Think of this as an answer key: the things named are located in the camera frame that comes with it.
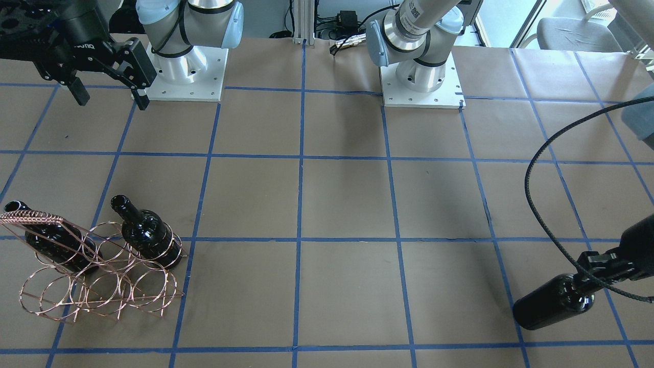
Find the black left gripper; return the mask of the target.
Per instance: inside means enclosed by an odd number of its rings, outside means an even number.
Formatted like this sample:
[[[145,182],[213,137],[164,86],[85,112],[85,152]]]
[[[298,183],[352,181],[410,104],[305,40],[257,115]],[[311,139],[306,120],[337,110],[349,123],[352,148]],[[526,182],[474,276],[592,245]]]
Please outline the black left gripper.
[[[639,270],[633,263],[620,259],[616,248],[610,249],[604,254],[597,251],[584,251],[577,259],[577,263],[591,275],[609,285],[627,279],[637,280],[639,277]],[[579,271],[575,275],[575,289],[584,295],[592,295],[603,289],[603,286],[591,281],[588,275]]]

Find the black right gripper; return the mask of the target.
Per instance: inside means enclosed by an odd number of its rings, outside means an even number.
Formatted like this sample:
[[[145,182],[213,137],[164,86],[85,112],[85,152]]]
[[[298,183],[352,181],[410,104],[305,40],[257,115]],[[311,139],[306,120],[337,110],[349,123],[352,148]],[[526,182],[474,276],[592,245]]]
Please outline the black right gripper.
[[[2,16],[2,58],[34,63],[43,79],[67,85],[80,106],[87,105],[90,95],[77,71],[105,73],[134,90],[140,111],[149,107],[147,87],[156,78],[142,42],[113,39],[98,15]]]

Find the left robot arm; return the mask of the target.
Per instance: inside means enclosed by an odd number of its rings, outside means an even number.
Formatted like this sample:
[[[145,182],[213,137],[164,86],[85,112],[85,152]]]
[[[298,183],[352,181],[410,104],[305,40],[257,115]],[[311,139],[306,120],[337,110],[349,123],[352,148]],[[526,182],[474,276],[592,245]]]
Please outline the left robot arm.
[[[610,1],[633,30],[652,48],[653,9],[652,1]],[[652,88],[640,93],[639,98],[594,112],[575,124],[615,109],[622,109],[621,118],[635,136],[652,148]],[[633,264],[641,273],[652,275],[652,216],[640,221],[623,233],[623,240],[618,249],[618,257]]]

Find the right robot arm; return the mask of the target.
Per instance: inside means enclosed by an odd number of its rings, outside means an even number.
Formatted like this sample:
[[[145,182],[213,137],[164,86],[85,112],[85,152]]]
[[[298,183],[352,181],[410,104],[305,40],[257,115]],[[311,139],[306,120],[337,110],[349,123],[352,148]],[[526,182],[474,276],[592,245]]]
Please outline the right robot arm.
[[[81,106],[90,96],[77,72],[108,75],[142,111],[220,102],[243,23],[237,1],[2,1],[2,59],[30,61]]]

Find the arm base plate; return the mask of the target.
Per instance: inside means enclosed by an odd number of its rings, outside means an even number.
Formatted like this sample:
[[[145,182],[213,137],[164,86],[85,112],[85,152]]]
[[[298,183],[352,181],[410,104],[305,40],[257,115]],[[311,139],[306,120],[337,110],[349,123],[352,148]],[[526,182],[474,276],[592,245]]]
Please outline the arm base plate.
[[[383,102],[386,107],[462,109],[464,93],[456,70],[455,58],[427,67],[415,60],[379,68]]]
[[[143,94],[151,101],[220,102],[229,49],[195,46],[178,58],[147,55],[157,72]]]

